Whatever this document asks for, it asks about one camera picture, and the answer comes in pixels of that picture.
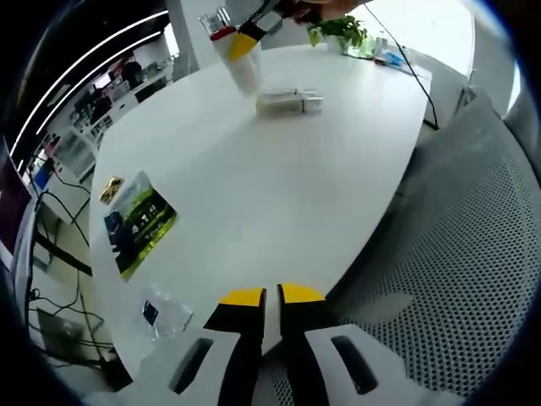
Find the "person's right hand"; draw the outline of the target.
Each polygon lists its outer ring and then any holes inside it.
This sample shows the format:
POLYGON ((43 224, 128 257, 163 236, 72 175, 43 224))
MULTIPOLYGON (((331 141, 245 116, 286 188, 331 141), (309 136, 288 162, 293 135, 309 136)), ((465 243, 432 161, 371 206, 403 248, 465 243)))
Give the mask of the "person's right hand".
POLYGON ((356 7, 370 0, 307 0, 295 1, 297 4, 292 19, 298 24, 308 22, 307 15, 316 11, 323 20, 337 19, 352 12, 356 7))

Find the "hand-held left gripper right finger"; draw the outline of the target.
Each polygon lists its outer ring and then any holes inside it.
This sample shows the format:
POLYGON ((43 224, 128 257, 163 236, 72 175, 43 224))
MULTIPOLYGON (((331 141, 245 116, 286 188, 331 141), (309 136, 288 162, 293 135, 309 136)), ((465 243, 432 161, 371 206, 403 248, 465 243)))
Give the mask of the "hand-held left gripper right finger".
POLYGON ((461 405, 407 377, 405 363, 359 326, 341 325, 320 292, 277 287, 287 377, 296 405, 461 405))

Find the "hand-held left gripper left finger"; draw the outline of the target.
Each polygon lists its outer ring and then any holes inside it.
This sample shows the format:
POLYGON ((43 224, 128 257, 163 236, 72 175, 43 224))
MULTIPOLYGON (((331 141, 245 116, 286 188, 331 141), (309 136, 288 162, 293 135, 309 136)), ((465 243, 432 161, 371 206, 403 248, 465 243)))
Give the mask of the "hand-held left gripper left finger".
POLYGON ((221 299, 205 325, 162 339, 138 375, 86 405, 250 405, 262 358, 266 291, 239 289, 221 299))

